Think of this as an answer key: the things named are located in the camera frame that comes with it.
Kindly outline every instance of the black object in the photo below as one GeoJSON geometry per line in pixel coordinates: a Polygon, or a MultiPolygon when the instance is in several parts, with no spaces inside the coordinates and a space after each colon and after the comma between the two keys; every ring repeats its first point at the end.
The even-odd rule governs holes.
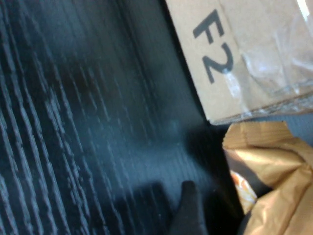
{"type": "Polygon", "coordinates": [[[243,217],[164,1],[0,0],[0,234],[163,235],[180,185],[243,217]]]}
{"type": "Polygon", "coordinates": [[[192,181],[182,183],[180,206],[169,235],[208,235],[201,193],[192,181]]]}

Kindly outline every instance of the clear plastic tape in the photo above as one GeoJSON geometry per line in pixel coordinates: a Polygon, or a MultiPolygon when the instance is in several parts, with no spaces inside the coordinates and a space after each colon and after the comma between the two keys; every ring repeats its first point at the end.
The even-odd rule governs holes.
{"type": "Polygon", "coordinates": [[[243,62],[225,75],[242,114],[218,124],[313,109],[313,0],[220,3],[243,62]]]}

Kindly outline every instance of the cardboard box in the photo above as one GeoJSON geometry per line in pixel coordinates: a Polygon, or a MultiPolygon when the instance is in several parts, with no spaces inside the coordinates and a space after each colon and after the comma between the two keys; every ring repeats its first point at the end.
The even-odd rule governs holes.
{"type": "Polygon", "coordinates": [[[313,0],[166,0],[212,124],[313,108],[313,0]]]}

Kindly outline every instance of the brown paper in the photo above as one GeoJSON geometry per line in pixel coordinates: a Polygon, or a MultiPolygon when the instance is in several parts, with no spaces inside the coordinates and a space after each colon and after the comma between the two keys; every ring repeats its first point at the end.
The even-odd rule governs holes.
{"type": "MultiPolygon", "coordinates": [[[[253,189],[270,189],[251,205],[245,235],[312,234],[313,148],[293,137],[284,122],[234,124],[223,147],[231,170],[233,162],[240,164],[246,171],[237,168],[239,174],[259,181],[253,189]]],[[[241,201],[246,207],[246,199],[241,201]]]]}

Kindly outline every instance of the black table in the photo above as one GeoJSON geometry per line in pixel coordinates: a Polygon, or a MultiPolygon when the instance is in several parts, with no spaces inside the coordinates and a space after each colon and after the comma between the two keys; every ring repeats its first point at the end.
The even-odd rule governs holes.
{"type": "Polygon", "coordinates": [[[0,234],[210,234],[242,212],[164,1],[0,0],[0,234]]]}

